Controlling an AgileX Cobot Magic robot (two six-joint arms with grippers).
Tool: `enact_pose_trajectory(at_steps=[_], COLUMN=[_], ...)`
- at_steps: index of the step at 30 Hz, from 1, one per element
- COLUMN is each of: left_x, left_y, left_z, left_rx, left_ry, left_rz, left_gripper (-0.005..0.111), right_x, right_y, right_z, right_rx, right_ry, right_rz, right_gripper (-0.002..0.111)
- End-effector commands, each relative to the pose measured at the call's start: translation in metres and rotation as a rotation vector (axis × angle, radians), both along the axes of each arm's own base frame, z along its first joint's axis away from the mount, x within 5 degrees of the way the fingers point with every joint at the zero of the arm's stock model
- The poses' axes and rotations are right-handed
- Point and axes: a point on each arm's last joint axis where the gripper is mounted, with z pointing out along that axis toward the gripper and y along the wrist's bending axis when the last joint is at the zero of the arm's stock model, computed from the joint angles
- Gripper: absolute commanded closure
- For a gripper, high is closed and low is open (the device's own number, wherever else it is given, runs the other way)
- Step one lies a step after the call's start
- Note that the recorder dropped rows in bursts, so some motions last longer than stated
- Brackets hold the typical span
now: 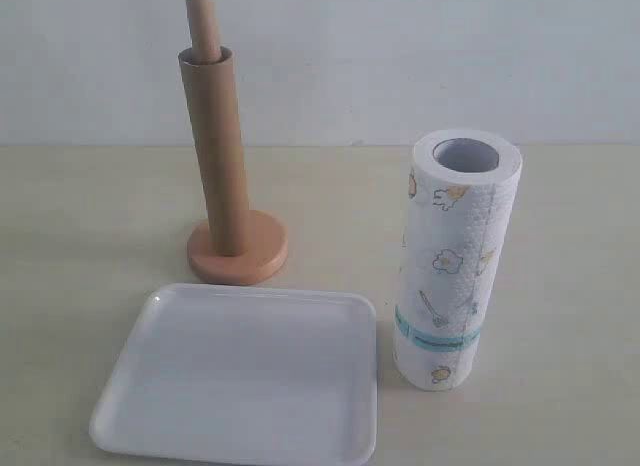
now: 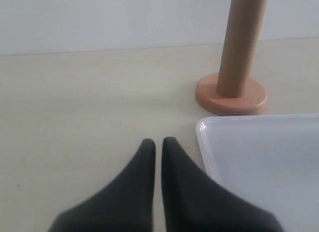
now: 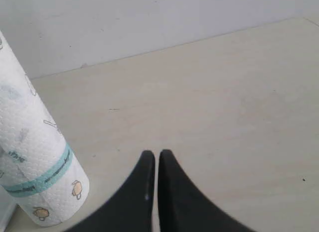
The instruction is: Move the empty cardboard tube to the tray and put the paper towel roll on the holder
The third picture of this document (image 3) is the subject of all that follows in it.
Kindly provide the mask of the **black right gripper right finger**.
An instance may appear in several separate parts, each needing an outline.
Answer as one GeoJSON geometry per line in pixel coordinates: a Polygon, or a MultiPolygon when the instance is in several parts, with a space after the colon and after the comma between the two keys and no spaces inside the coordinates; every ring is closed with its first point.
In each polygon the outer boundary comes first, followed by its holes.
{"type": "Polygon", "coordinates": [[[159,156],[159,226],[162,232],[250,232],[212,203],[184,172],[173,152],[159,156]]]}

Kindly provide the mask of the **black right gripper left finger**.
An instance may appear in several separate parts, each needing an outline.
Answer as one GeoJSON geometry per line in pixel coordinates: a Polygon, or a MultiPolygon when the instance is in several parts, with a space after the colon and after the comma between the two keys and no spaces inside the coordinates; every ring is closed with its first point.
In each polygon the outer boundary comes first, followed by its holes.
{"type": "Polygon", "coordinates": [[[116,193],[69,232],[151,232],[155,156],[145,150],[116,193]]]}

